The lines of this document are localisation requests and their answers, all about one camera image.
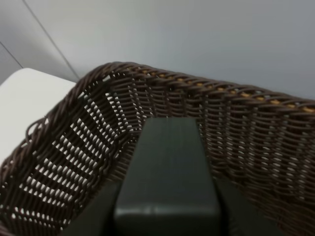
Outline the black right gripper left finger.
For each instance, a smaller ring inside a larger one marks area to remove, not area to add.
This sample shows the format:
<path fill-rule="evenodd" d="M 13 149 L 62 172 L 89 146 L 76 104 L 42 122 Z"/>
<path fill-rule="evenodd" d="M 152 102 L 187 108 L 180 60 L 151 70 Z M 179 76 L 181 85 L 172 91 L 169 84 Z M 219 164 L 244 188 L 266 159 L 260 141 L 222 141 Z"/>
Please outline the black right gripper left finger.
<path fill-rule="evenodd" d="M 65 228 L 62 236 L 114 236 L 113 212 L 121 188 L 121 183 L 110 182 Z"/>

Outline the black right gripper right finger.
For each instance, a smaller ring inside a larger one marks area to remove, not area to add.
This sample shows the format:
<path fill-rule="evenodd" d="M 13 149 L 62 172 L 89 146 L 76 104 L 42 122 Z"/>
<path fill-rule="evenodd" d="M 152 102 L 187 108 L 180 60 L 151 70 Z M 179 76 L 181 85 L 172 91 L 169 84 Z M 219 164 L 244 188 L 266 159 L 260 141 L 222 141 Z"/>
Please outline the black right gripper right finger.
<path fill-rule="evenodd" d="M 229 180 L 216 179 L 216 189 L 222 209 L 222 236 L 283 235 Z"/>

